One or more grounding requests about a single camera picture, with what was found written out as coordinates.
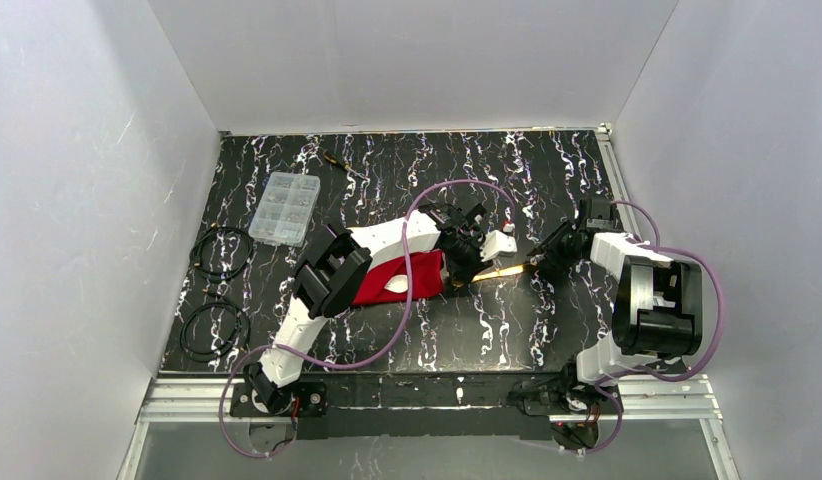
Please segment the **red cloth napkin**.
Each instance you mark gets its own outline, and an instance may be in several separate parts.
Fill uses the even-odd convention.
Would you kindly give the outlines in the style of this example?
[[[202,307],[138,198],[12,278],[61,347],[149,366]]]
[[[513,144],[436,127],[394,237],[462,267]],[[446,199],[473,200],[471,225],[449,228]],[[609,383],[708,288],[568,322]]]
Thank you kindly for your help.
[[[377,304],[403,302],[411,292],[413,300],[429,299],[445,292],[442,278],[443,254],[440,250],[417,252],[410,255],[410,269],[405,259],[389,260],[371,268],[352,302],[353,306],[371,306]],[[406,275],[409,288],[405,293],[392,293],[384,289],[387,281],[396,275]]]

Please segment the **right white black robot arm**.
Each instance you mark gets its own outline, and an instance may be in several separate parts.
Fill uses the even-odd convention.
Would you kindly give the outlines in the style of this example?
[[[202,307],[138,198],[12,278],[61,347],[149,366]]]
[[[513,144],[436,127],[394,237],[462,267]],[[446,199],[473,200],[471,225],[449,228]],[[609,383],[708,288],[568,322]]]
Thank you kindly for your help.
[[[580,200],[577,217],[528,255],[544,274],[564,274],[588,260],[617,282],[608,334],[568,366],[569,375],[585,385],[609,385],[659,360],[692,356],[702,345],[701,267],[637,241],[623,229],[618,205],[598,197]]]

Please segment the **white ceramic spoon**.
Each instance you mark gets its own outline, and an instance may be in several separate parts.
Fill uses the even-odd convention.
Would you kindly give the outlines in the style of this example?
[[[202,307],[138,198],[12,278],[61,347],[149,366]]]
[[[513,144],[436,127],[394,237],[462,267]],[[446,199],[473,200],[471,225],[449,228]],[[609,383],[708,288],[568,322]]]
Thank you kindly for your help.
[[[396,275],[390,278],[384,289],[392,293],[405,293],[409,288],[409,280],[406,275]]]

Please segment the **orange wooden fork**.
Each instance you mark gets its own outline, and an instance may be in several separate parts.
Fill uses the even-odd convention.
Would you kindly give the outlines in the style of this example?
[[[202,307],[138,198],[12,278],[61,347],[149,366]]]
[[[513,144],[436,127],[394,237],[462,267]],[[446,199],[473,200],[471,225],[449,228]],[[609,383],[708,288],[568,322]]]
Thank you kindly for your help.
[[[518,265],[509,266],[507,268],[495,269],[485,273],[479,273],[473,277],[472,283],[482,282],[486,280],[502,279],[522,275],[533,271],[535,268],[531,263],[521,263]]]

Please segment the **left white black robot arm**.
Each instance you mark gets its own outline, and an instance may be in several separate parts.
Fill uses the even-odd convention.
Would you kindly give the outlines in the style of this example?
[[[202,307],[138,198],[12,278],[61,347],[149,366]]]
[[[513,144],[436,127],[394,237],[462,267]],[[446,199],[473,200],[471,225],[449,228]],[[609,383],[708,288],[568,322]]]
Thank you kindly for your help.
[[[426,203],[409,217],[368,226],[329,224],[300,258],[288,311],[258,378],[281,389],[298,381],[326,322],[351,307],[430,299],[471,283],[494,259],[516,251],[513,224],[485,232],[486,211]]]

